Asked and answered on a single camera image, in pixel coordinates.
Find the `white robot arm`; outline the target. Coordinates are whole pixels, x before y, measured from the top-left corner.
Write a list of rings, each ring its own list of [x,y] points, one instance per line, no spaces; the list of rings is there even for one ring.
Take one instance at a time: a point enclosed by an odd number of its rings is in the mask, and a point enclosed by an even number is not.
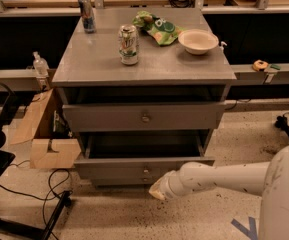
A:
[[[258,234],[253,240],[289,240],[289,146],[269,162],[230,166],[188,162],[164,174],[149,193],[171,200],[216,187],[261,198]]]

